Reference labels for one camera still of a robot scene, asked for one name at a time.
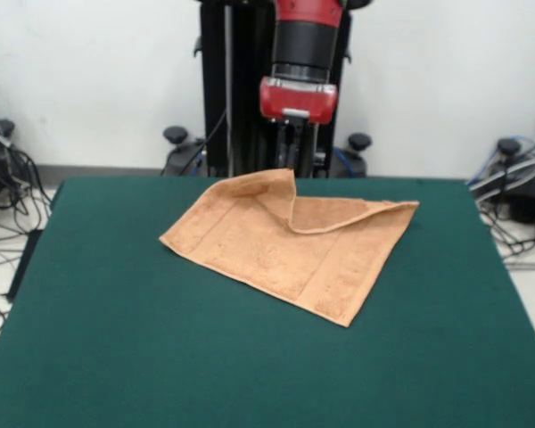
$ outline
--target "metal stand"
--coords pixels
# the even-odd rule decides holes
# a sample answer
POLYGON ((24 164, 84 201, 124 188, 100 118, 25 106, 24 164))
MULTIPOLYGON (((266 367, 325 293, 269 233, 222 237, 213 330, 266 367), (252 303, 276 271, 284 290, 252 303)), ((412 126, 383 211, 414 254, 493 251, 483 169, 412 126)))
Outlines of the metal stand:
MULTIPOLYGON (((331 70, 331 83, 339 88, 349 45, 350 24, 350 13, 345 12, 331 70)), ((277 125, 263 118, 259 111, 259 84, 271 71, 275 30, 273 4, 266 1, 245 4, 204 0, 201 26, 206 133, 210 134, 224 110, 230 124, 224 123, 208 143, 207 162, 211 174, 214 177, 239 176, 274 168, 277 125), (230 13, 230 20, 227 20, 230 29, 226 28, 226 4, 231 5, 227 11, 230 13)), ((298 159, 298 169, 303 177, 311 177, 314 170, 317 174, 322 172, 328 176, 336 114, 329 125, 319 129, 310 127, 303 133, 306 141, 299 142, 301 154, 302 149, 317 138, 317 155, 313 153, 309 160, 301 155, 298 159)))

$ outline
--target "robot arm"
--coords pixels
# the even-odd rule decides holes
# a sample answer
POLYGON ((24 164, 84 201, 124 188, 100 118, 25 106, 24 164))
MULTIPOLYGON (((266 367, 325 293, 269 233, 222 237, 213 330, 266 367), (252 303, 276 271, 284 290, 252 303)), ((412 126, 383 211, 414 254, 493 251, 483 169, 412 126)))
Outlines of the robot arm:
MULTIPOLYGON (((315 155, 316 142, 302 141, 309 135, 306 128, 328 124, 337 105, 337 88, 328 82, 342 13, 348 5, 346 0, 275 3, 273 65, 271 76, 260 85, 260 109, 280 127, 274 166, 297 169, 301 158, 315 155), (285 131, 288 126, 292 126, 292 138, 285 131)), ((310 171, 304 170, 300 175, 307 174, 310 171)))

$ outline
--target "green table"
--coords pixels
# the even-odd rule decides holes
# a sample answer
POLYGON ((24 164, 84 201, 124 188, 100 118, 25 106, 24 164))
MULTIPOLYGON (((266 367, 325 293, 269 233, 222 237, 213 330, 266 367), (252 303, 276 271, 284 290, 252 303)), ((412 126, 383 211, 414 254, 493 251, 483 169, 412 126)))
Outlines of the green table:
POLYGON ((63 186, 0 339, 0 428, 535 427, 535 333, 465 186, 299 182, 422 203, 344 329, 157 241, 210 184, 63 186))

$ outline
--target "white wall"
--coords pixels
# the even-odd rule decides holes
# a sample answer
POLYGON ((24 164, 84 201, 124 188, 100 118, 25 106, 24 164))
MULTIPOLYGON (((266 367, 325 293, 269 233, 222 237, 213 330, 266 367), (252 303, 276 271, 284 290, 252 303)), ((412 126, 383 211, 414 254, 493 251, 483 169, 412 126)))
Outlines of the white wall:
MULTIPOLYGON (((0 116, 42 164, 158 168, 161 131, 203 132, 190 0, 1 0, 0 116)), ((355 12, 337 143, 379 175, 465 177, 535 137, 535 0, 375 0, 355 12)))

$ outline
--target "orange towel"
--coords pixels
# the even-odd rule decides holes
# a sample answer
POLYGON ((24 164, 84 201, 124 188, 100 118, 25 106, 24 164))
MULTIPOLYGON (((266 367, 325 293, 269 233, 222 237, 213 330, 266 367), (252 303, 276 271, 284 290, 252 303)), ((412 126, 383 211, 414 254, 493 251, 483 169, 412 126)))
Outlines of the orange towel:
POLYGON ((182 257, 348 327, 417 202, 302 198, 288 169, 208 189, 161 238, 182 257))

